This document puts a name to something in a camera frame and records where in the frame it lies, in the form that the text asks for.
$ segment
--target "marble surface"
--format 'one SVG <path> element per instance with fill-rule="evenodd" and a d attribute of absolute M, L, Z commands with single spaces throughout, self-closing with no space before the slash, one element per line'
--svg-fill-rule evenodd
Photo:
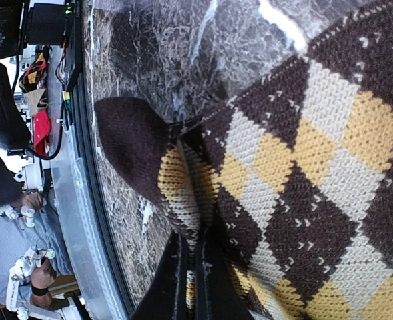
<path fill-rule="evenodd" d="M 347 11 L 367 2 L 87 0 L 90 105 L 104 97 L 140 97 L 166 121 L 189 119 L 239 93 Z M 162 212 L 114 171 L 103 156 L 95 122 L 92 125 L 107 210 L 138 303 L 153 279 L 170 228 Z"/>

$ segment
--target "black wristband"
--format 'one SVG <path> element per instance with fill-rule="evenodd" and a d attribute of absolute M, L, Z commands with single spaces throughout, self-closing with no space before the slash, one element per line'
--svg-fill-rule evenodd
<path fill-rule="evenodd" d="M 34 287 L 33 285 L 31 286 L 31 292 L 34 294 L 36 297 L 42 297 L 48 293 L 48 288 L 44 289 L 39 289 Z"/>

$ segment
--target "white device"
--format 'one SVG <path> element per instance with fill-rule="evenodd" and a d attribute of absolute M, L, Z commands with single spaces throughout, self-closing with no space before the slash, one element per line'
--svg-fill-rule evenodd
<path fill-rule="evenodd" d="M 32 247 L 17 260 L 15 265 L 9 270 L 9 281 L 7 288 L 6 308 L 17 313 L 19 320 L 28 320 L 34 317 L 41 320 L 79 320 L 81 316 L 73 302 L 69 299 L 70 306 L 57 311 L 48 311 L 26 301 L 18 299 L 19 286 L 30 277 L 32 272 L 42 265 L 42 259 L 54 259 L 55 251 L 52 249 L 37 249 Z"/>
<path fill-rule="evenodd" d="M 26 164 L 17 172 L 14 179 L 17 182 L 23 183 L 23 190 L 36 190 L 38 192 L 43 192 L 43 174 L 42 172 L 51 167 L 49 161 L 40 160 L 37 157 L 28 159 L 32 163 Z"/>
<path fill-rule="evenodd" d="M 44 199 L 43 206 L 46 206 L 46 204 L 47 201 Z M 28 228 L 33 228 L 35 226 L 36 211 L 26 206 L 22 206 L 21 214 L 18 214 L 16 210 L 12 208 L 12 206 L 3 205 L 2 207 L 0 207 L 0 215 L 6 215 L 11 220 L 16 220 L 16 221 L 18 221 L 18 219 L 22 217 L 24 219 L 25 225 Z"/>

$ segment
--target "red object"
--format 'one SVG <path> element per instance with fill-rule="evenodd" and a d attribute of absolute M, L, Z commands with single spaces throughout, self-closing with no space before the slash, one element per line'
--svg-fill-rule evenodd
<path fill-rule="evenodd" d="M 35 116 L 35 151 L 40 155 L 47 155 L 45 151 L 45 142 L 51 132 L 51 120 L 48 112 L 42 110 Z"/>

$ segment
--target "gray shirt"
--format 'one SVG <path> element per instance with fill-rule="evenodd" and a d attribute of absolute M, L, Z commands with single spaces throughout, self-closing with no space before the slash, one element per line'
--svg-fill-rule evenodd
<path fill-rule="evenodd" d="M 59 219 L 52 205 L 45 206 L 36 215 L 35 227 L 23 229 L 16 221 L 0 217 L 0 303 L 5 304 L 9 269 L 30 247 L 54 249 L 53 268 L 61 275 L 72 275 L 73 270 L 65 248 Z M 21 298 L 30 302 L 31 286 L 22 285 Z"/>

